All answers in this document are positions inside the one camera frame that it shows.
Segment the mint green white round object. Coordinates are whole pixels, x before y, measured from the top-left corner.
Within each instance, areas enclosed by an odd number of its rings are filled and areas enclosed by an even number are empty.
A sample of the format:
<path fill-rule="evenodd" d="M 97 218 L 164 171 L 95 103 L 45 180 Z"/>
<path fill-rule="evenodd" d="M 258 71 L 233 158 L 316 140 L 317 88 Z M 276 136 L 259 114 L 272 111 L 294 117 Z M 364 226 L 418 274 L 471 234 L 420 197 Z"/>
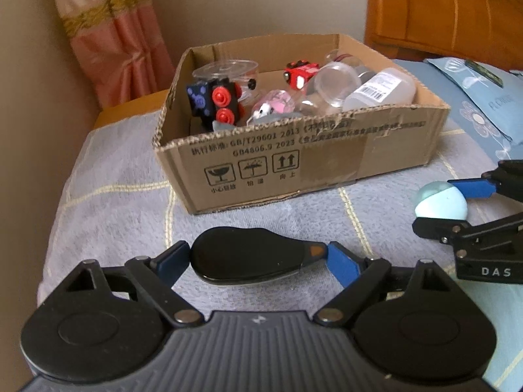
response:
<path fill-rule="evenodd" d="M 417 191 L 414 213 L 417 218 L 465 221 L 468 205 L 456 186 L 446 181 L 433 181 Z"/>

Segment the black oval glasses case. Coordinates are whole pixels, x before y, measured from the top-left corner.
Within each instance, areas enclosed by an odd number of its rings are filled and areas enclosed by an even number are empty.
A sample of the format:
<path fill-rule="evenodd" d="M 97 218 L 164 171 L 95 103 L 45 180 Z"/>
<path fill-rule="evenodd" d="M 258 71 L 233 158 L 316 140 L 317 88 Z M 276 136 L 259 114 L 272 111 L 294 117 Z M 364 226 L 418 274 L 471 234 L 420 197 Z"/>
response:
<path fill-rule="evenodd" d="M 264 228 L 213 227 L 192 243 L 191 266 L 215 285 L 271 281 L 327 256 L 327 245 L 278 235 Z"/>

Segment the dark blue red-wheeled toy block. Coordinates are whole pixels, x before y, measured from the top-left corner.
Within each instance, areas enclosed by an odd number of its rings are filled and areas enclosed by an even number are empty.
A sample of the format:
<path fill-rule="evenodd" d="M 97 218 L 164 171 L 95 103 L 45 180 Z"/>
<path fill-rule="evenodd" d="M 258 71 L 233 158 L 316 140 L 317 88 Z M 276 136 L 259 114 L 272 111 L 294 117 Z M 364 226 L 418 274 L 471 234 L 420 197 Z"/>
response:
<path fill-rule="evenodd" d="M 214 121 L 235 126 L 245 114 L 241 87 L 227 77 L 194 82 L 186 86 L 186 94 L 192 116 L 200 118 L 207 131 L 213 130 Z"/>

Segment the pink transparent earbud case keychain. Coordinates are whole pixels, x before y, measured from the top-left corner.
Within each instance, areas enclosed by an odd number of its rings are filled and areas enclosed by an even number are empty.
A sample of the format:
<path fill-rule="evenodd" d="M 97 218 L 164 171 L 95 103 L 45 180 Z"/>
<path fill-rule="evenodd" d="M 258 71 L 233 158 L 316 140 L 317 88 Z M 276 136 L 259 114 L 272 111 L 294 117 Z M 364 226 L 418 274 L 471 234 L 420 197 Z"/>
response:
<path fill-rule="evenodd" d="M 285 90 L 271 90 L 263 96 L 253 107 L 247 124 L 269 115 L 281 115 L 294 111 L 295 102 Z"/>

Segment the light blue floral pillow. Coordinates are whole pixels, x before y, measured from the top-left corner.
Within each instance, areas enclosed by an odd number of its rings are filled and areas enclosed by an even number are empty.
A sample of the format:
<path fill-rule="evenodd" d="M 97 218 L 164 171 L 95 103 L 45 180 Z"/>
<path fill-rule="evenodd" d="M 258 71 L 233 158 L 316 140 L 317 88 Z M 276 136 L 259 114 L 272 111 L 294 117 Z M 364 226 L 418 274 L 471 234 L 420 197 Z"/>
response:
<path fill-rule="evenodd" d="M 522 158 L 522 78 L 488 64 L 478 71 L 459 57 L 396 60 L 451 107 L 460 128 L 493 161 Z"/>

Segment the grey checkered blanket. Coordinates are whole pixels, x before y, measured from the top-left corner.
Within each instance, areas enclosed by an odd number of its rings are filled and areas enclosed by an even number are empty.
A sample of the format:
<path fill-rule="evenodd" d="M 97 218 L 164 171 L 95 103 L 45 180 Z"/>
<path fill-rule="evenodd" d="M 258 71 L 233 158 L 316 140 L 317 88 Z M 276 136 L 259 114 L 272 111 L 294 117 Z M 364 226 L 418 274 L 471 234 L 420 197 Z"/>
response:
<path fill-rule="evenodd" d="M 263 227 L 282 236 L 337 241 L 363 256 L 413 266 L 422 257 L 454 274 L 449 246 L 411 229 L 417 190 L 432 181 L 471 178 L 496 167 L 466 120 L 448 118 L 428 166 L 369 178 L 281 202 L 192 216 L 168 186 L 152 150 L 157 114 L 133 117 L 88 135 L 60 199 L 37 302 L 45 300 L 81 260 L 120 266 L 133 256 L 156 256 L 174 242 L 211 227 Z M 245 287 L 211 286 L 188 270 L 175 291 L 206 316 L 216 310 L 306 310 L 340 292 L 318 264 L 303 272 Z M 500 391 L 522 387 L 522 286 L 459 281 L 497 330 L 486 378 Z"/>

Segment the white plastic bottle with label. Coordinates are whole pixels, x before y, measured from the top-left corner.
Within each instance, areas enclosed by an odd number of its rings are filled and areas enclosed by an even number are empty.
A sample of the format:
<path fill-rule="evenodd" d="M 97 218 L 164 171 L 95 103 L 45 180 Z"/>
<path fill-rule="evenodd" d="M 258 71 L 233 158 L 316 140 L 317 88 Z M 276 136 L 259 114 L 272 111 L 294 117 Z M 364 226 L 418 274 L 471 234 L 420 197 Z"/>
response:
<path fill-rule="evenodd" d="M 389 67 L 381 70 L 351 93 L 342 111 L 380 105 L 410 105 L 417 93 L 415 81 L 400 70 Z"/>

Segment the orange wooden headboard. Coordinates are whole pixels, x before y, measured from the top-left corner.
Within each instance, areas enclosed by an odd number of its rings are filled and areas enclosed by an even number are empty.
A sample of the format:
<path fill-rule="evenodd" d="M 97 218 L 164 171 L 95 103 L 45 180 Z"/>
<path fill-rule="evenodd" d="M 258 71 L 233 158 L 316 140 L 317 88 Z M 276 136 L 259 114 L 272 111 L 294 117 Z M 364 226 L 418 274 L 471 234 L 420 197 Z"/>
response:
<path fill-rule="evenodd" d="M 368 0 L 364 42 L 389 58 L 522 68 L 522 0 Z"/>

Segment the wooden bedside table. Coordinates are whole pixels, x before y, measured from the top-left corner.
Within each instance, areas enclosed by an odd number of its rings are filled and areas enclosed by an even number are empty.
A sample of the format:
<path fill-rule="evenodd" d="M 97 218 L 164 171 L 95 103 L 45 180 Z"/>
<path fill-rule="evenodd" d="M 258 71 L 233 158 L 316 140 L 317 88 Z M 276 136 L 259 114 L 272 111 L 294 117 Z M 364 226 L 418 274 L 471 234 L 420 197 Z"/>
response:
<path fill-rule="evenodd" d="M 168 90 L 162 90 L 147 96 L 125 102 L 124 104 L 103 109 L 97 116 L 93 130 L 134 116 L 158 111 L 168 95 Z"/>

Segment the brown cardboard box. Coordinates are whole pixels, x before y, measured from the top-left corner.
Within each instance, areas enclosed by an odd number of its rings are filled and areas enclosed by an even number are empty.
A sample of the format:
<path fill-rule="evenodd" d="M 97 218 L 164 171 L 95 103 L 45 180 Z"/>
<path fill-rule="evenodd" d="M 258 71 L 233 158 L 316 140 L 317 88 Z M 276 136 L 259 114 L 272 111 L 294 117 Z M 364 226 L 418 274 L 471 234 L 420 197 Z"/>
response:
<path fill-rule="evenodd" d="M 263 204 L 427 164 L 449 106 L 418 83 L 412 105 L 387 105 L 206 132 L 192 118 L 186 85 L 193 71 L 227 59 L 259 65 L 263 90 L 282 85 L 292 61 L 322 60 L 329 51 L 358 57 L 374 71 L 392 61 L 343 34 L 254 36 L 189 48 L 152 138 L 171 186 L 192 214 Z"/>

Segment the clear plastic cup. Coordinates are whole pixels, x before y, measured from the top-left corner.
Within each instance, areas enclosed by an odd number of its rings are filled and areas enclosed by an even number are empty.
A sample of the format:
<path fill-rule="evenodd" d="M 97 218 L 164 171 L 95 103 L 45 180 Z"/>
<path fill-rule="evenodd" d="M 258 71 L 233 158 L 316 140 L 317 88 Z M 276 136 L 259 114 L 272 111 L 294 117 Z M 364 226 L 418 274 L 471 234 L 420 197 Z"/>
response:
<path fill-rule="evenodd" d="M 342 62 L 330 62 L 308 82 L 299 111 L 306 116 L 339 113 L 347 97 L 361 84 L 355 68 Z"/>

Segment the glass jar with gold contents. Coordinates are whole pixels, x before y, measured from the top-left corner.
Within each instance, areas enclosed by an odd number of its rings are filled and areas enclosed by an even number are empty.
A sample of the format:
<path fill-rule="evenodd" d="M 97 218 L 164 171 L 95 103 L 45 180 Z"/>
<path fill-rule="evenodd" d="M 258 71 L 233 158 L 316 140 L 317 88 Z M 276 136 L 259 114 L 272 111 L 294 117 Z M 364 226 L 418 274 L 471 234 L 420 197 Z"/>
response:
<path fill-rule="evenodd" d="M 361 80 L 362 83 L 365 83 L 376 74 L 376 72 L 373 71 L 371 68 L 365 66 L 365 64 L 361 60 L 359 60 L 358 57 L 355 57 L 350 53 L 340 51 L 339 49 L 330 51 L 325 56 L 325 62 L 339 62 L 351 66 L 355 70 L 358 78 Z"/>

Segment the red black toy car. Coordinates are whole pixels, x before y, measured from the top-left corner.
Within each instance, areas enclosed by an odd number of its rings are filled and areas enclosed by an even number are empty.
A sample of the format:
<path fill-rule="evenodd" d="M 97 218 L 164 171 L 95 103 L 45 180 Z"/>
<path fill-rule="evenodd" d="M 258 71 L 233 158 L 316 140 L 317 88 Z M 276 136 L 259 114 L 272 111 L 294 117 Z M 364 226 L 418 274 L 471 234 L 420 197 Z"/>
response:
<path fill-rule="evenodd" d="M 283 73 L 285 82 L 293 90 L 302 90 L 304 86 L 320 70 L 318 63 L 311 63 L 307 60 L 298 60 L 288 63 Z"/>

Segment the clear plastic round container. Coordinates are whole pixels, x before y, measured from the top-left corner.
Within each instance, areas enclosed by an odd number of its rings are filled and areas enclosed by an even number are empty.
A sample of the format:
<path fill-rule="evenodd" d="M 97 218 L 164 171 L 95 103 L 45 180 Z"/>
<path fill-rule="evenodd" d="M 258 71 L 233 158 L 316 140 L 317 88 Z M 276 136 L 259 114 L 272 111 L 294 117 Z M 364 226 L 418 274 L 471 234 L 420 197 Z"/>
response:
<path fill-rule="evenodd" d="M 241 88 L 242 96 L 239 102 L 248 104 L 259 96 L 258 67 L 254 60 L 225 59 L 195 69 L 192 76 L 201 81 L 228 78 Z"/>

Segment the pink gold curtain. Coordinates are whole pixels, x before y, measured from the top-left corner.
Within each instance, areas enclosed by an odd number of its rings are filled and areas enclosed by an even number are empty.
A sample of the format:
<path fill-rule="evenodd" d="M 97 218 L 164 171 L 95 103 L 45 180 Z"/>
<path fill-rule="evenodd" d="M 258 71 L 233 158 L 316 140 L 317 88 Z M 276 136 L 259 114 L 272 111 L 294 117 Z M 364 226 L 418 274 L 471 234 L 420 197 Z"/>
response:
<path fill-rule="evenodd" d="M 67 38 L 102 108 L 170 85 L 175 67 L 152 0 L 55 0 Z"/>

